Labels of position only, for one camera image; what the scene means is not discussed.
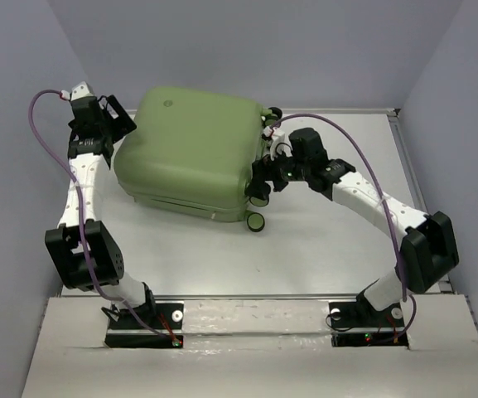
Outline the green hard-shell suitcase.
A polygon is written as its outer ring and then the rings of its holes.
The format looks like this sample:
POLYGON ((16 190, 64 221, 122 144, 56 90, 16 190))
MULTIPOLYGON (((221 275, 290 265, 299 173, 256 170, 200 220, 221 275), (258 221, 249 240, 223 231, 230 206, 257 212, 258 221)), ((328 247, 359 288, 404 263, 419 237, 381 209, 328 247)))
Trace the green hard-shell suitcase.
POLYGON ((282 117, 277 107, 239 96, 156 86, 137 108, 136 129, 121 142, 113 169, 137 203, 206 219, 266 224, 249 205, 252 165, 269 152, 264 130, 282 117))

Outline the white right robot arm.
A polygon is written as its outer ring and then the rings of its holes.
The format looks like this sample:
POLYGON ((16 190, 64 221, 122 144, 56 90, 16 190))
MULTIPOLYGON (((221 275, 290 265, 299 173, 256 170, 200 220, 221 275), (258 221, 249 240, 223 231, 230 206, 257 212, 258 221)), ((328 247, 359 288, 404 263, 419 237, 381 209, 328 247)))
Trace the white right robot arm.
POLYGON ((379 192, 342 159, 329 158, 315 129, 298 129, 271 141, 268 153, 253 162, 247 197, 268 201, 289 182, 305 182, 314 192, 352 210, 394 241, 394 269, 361 291, 355 316, 377 323, 385 309, 405 295, 423 294, 459 263, 451 219, 428 214, 379 192))

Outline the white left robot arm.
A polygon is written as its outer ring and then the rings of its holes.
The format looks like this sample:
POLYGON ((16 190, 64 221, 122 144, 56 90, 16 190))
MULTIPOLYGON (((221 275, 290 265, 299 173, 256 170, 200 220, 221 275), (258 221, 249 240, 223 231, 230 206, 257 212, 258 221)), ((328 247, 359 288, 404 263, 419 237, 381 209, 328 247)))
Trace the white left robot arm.
POLYGON ((146 328, 157 317, 153 293, 128 275, 122 252, 101 217, 113 146, 136 124, 113 95, 98 97, 78 86, 62 97, 73 113, 67 159, 61 162, 70 185, 57 227, 45 233, 46 248, 66 288, 94 291, 118 304, 116 318, 128 316, 146 328))

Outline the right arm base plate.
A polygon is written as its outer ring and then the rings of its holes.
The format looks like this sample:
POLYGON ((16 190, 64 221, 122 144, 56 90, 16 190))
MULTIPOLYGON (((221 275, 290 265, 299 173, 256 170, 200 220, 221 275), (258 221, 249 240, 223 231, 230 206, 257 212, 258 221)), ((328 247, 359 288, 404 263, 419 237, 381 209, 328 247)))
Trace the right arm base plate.
POLYGON ((331 345, 342 347, 408 347, 404 331, 407 322, 399 303, 368 315, 359 315, 356 302, 329 302, 326 326, 331 331, 331 345))

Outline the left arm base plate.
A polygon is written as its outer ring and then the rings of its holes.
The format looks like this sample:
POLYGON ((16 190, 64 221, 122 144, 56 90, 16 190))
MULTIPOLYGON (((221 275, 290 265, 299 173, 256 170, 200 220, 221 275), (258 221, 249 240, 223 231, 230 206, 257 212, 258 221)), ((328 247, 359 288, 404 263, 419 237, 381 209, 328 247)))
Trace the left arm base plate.
POLYGON ((142 325, 127 309, 118 309, 114 304, 102 307, 107 318, 104 344, 109 348, 182 349, 185 304, 157 301, 156 310, 155 315, 138 310, 142 325))

